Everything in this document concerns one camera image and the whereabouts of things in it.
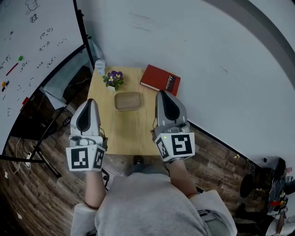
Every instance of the potted plant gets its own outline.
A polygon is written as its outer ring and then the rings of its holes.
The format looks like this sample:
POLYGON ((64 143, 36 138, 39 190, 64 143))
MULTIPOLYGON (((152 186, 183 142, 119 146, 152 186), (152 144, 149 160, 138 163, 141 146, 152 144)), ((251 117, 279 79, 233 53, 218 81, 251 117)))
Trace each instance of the potted plant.
POLYGON ((124 83, 123 73, 121 71, 112 71, 103 76, 103 82, 106 83, 106 87, 117 91, 119 86, 124 83))

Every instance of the power strip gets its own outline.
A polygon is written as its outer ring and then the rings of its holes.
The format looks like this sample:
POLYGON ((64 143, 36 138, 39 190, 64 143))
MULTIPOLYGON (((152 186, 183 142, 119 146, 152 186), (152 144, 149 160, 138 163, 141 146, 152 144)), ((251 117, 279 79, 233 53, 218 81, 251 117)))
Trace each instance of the power strip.
MULTIPOLYGON (((32 155, 32 153, 29 152, 29 154, 27 156, 27 159, 30 159, 31 155, 32 155)), ((25 164, 27 165, 28 168, 30 168, 30 166, 31 166, 31 163, 30 162, 25 162, 25 164)))

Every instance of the white wall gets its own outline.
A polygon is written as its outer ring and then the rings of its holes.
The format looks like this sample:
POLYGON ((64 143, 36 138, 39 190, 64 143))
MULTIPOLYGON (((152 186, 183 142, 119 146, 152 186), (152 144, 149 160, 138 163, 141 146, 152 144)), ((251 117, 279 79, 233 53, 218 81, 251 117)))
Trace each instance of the white wall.
POLYGON ((80 0, 78 7, 109 65, 176 73, 190 121, 252 160, 280 156, 295 168, 290 55, 253 12, 221 2, 80 0))

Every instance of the black stand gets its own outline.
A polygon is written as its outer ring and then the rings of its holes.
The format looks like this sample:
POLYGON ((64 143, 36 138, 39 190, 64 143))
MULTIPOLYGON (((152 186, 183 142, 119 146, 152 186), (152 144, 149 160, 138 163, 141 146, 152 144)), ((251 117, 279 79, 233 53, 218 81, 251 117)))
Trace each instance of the black stand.
MULTIPOLYGON (((74 56, 76 56, 78 53, 80 53, 84 48, 86 48, 87 50, 87 53, 88 53, 88 56, 89 56, 89 60, 90 60, 90 63, 94 69, 94 61, 93 61, 93 57, 92 57, 92 54, 91 54, 91 51, 90 51, 90 46, 89 46, 89 43, 88 43, 88 39, 87 39, 87 35, 86 35, 86 30, 85 30, 85 27, 84 27, 84 22, 83 22, 83 14, 81 12, 81 10, 78 10, 77 9, 77 3, 76 1, 74 0, 73 1, 74 3, 74 8, 75 8, 75 11, 76 11, 76 16, 77 16, 77 21, 78 21, 78 25, 79 25, 79 28, 80 28, 80 32, 81 32, 81 36, 82 36, 82 39, 83 39, 83 45, 80 46, 78 49, 76 49, 73 53, 71 53, 66 59, 64 59, 46 78, 45 80, 42 82, 42 84, 40 84, 40 86, 36 89, 38 90, 41 86, 43 86, 44 84, 46 84, 67 62, 69 62, 74 56)), ((76 92, 70 99, 70 101, 79 93, 80 91, 76 92)), ((41 150, 40 150, 40 145, 42 143, 42 141, 44 140, 44 138, 46 137, 46 134, 48 133, 50 127, 52 124, 54 124, 54 122, 57 120, 57 118, 61 115, 61 113, 64 111, 64 109, 66 108, 63 107, 59 110, 59 112, 57 113, 57 115, 53 118, 52 122, 47 126, 44 134, 42 135, 41 139, 38 141, 38 143, 36 144, 36 146, 34 147, 34 150, 31 154, 31 157, 30 159, 24 159, 24 158, 15 158, 15 157, 8 157, 8 156, 5 156, 5 155, 0 155, 0 159, 2 160, 8 160, 8 161, 20 161, 20 162, 30 162, 30 163, 44 163, 48 168, 49 170, 57 177, 61 177, 61 175, 56 172, 48 163, 47 161, 44 159, 44 157, 42 156, 41 154, 41 150), (33 157, 35 154, 38 154, 41 158, 41 160, 33 160, 33 157)))

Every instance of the shoe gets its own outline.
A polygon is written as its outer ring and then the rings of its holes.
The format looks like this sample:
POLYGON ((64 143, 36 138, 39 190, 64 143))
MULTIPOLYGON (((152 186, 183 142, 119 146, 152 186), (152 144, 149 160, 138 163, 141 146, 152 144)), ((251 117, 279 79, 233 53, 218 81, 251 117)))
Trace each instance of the shoe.
POLYGON ((133 157, 133 165, 144 164, 144 159, 142 156, 133 157))
POLYGON ((236 218, 240 218, 240 217, 246 212, 245 208, 246 208, 246 204, 245 204, 245 203, 242 203, 242 204, 238 207, 238 209, 237 209, 237 211, 236 211, 236 215, 235 215, 235 217, 236 217, 236 218))

